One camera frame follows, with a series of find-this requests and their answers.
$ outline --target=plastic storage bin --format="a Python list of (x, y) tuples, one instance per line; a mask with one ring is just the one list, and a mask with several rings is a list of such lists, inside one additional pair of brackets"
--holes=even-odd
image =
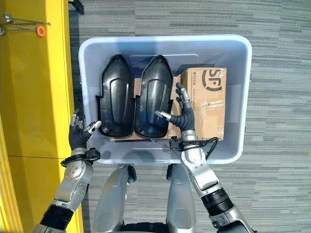
[[(208, 162), (227, 164), (243, 150), (246, 105), (252, 47), (239, 35), (95, 37), (79, 50), (86, 124), (98, 119), (95, 96), (101, 93), (101, 77), (109, 59), (122, 54), (135, 77), (140, 77), (151, 57), (164, 55), (174, 74), (184, 64), (211, 64), (227, 68), (225, 132)], [(110, 142), (96, 132), (90, 147), (101, 153), (101, 163), (179, 163), (179, 154), (169, 149), (168, 140)]]

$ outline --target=silver joint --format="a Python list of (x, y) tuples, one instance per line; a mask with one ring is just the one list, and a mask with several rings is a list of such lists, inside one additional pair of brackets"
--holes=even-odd
[(85, 148), (77, 148), (77, 149), (73, 149), (71, 152), (71, 156), (77, 155), (77, 154), (85, 154), (86, 153), (86, 149)]
[(186, 130), (181, 133), (183, 141), (194, 141), (198, 140), (195, 130)]
[(90, 134), (93, 134), (101, 125), (102, 125), (102, 122), (97, 121), (93, 125), (88, 126), (86, 128), (86, 131), (88, 131)]
[(171, 114), (168, 114), (168, 113), (163, 112), (163, 111), (161, 111), (161, 112), (155, 111), (155, 114), (156, 114), (158, 117), (160, 117), (160, 118), (166, 119), (167, 121), (170, 121), (170, 119), (171, 119)]
[(182, 98), (183, 103), (187, 103), (188, 101), (190, 101), (189, 95), (188, 95), (187, 90), (185, 88), (182, 88), (180, 90), (180, 94), (181, 94), (180, 96)]

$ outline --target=black joint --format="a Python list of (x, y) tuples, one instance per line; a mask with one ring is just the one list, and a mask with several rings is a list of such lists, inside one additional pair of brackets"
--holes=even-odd
[(223, 188), (207, 194), (201, 199), (210, 216), (221, 214), (233, 207), (232, 201)]
[(73, 215), (73, 211), (57, 205), (50, 205), (40, 222), (41, 225), (64, 231)]

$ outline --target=metal rod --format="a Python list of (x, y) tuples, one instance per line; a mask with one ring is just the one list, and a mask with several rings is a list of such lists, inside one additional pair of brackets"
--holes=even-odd
[(12, 26), (19, 27), (19, 28), (24, 28), (24, 29), (26, 29), (26, 30), (35, 31), (34, 28), (28, 28), (28, 27), (24, 27), (24, 26), (17, 25), (17, 24), (12, 24)]
[(14, 18), (7, 12), (4, 13), (4, 20), (7, 23), (12, 23), (13, 20), (18, 20), (18, 21), (24, 21), (24, 22), (31, 22), (31, 23), (40, 23), (40, 24), (51, 25), (51, 23), (49, 23), (49, 22), (34, 21), (34, 20), (28, 20), (28, 19), (23, 19), (23, 18)]
[(14, 26), (14, 25), (37, 25), (37, 23), (1, 23), (0, 26)]

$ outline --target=cardboard box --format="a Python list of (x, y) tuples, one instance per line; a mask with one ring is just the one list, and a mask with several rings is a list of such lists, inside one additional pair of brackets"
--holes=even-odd
[(199, 139), (223, 140), (226, 68), (189, 68), (181, 74), (181, 83), (191, 100)]
[[(188, 91), (194, 109), (195, 127), (199, 140), (224, 136), (225, 124), (225, 68), (188, 68), (180, 76), (174, 77), (171, 99), (173, 106), (171, 114), (180, 115), (180, 106), (176, 101), (176, 83), (181, 82)], [(141, 79), (136, 78), (134, 96), (140, 95)], [(172, 136), (180, 137), (180, 129), (169, 123), (168, 133), (162, 139)], [(127, 138), (111, 138), (111, 141), (142, 140), (133, 132)]]

